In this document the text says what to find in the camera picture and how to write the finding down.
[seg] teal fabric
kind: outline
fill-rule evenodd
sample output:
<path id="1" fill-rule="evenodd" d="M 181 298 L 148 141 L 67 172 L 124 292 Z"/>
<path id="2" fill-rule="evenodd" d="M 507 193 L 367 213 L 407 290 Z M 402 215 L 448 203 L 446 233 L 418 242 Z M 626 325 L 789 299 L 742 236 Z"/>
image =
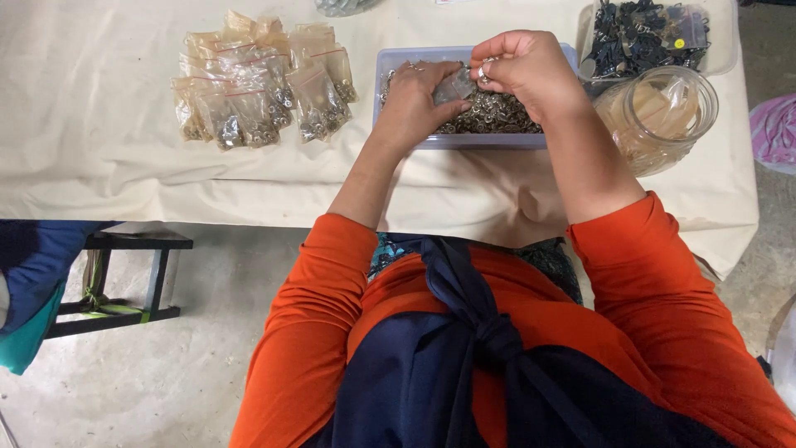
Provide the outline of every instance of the teal fabric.
<path id="1" fill-rule="evenodd" d="M 8 335 L 0 335 L 0 365 L 15 375 L 22 375 L 41 347 L 49 327 L 55 322 L 60 300 L 64 297 L 66 279 L 55 287 L 47 303 L 20 328 Z"/>

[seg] glass jar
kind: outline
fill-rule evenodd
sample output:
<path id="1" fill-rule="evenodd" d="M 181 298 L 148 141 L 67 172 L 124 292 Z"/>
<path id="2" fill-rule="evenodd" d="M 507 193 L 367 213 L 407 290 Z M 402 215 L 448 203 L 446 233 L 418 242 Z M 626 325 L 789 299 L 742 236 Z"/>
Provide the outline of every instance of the glass jar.
<path id="1" fill-rule="evenodd" d="M 667 66 L 617 84 L 595 109 L 636 177 L 667 170 L 691 151 L 719 111 L 716 91 L 699 73 Z"/>

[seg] hand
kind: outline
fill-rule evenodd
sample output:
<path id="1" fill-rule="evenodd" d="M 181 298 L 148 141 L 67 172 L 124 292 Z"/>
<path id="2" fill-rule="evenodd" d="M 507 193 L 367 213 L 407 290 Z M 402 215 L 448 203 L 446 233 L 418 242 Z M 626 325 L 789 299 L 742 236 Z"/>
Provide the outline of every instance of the hand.
<path id="1" fill-rule="evenodd" d="M 406 156 L 442 123 L 470 108 L 465 100 L 434 106 L 431 94 L 445 77 L 462 68 L 458 62 L 418 62 L 413 68 L 405 62 L 390 84 L 387 102 L 381 109 L 369 140 L 377 140 L 381 150 Z"/>
<path id="2" fill-rule="evenodd" d="M 498 60 L 483 63 L 487 57 Z M 525 106 L 531 120 L 544 122 L 558 112 L 588 104 L 577 76 L 552 33 L 515 30 L 498 34 L 473 48 L 474 67 L 470 78 L 478 78 L 478 67 L 492 81 L 478 83 L 485 90 L 512 93 Z"/>

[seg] orange long-sleeve shirt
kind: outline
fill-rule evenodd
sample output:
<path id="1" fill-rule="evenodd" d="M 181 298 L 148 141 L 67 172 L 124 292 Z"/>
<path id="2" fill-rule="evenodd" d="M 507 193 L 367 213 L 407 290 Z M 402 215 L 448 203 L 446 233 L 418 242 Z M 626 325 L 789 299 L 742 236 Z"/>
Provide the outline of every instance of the orange long-sleeve shirt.
<path id="1" fill-rule="evenodd" d="M 796 446 L 796 421 L 677 230 L 654 193 L 570 226 L 595 311 L 516 257 L 473 245 L 471 260 L 525 349 L 557 344 L 585 353 L 658 406 L 737 446 Z M 416 254 L 368 284 L 376 246 L 371 230 L 342 216 L 316 221 L 271 305 L 230 446 L 300 446 L 333 414 L 346 363 L 376 323 L 397 312 L 445 312 Z M 505 446 L 502 391 L 502 378 L 474 371 L 473 412 L 491 447 Z"/>

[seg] clear plastic box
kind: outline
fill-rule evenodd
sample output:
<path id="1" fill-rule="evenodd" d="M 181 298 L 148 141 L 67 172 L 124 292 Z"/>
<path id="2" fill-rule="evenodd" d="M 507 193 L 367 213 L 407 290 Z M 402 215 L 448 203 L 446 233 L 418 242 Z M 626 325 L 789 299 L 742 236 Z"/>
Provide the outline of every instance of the clear plastic box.
<path id="1" fill-rule="evenodd" d="M 622 1 L 611 2 L 621 5 Z M 711 46 L 707 54 L 699 64 L 700 74 L 704 77 L 722 75 L 732 70 L 736 66 L 738 59 L 739 34 L 738 34 L 738 3 L 737 0 L 693 0 L 689 2 L 678 2 L 669 0 L 668 2 L 655 0 L 656 5 L 675 6 L 675 5 L 694 5 L 699 6 L 704 11 L 704 16 L 709 19 L 708 41 Z M 594 40 L 595 15 L 600 7 L 600 1 L 595 0 L 591 6 L 591 20 L 588 23 L 581 22 L 578 32 L 579 41 L 583 43 L 578 58 L 578 69 L 583 59 L 591 53 L 591 44 Z M 624 78 L 592 78 L 584 75 L 580 70 L 576 70 L 578 77 L 582 81 L 589 82 L 617 82 L 627 81 L 631 77 Z"/>
<path id="2" fill-rule="evenodd" d="M 406 61 L 465 61 L 470 60 L 473 47 L 428 47 L 383 49 L 376 58 L 376 91 L 373 94 L 373 124 L 381 112 L 382 80 L 390 70 Z M 577 52 L 567 44 L 561 51 L 573 70 L 577 67 Z M 544 134 L 433 134 L 415 149 L 545 149 Z"/>

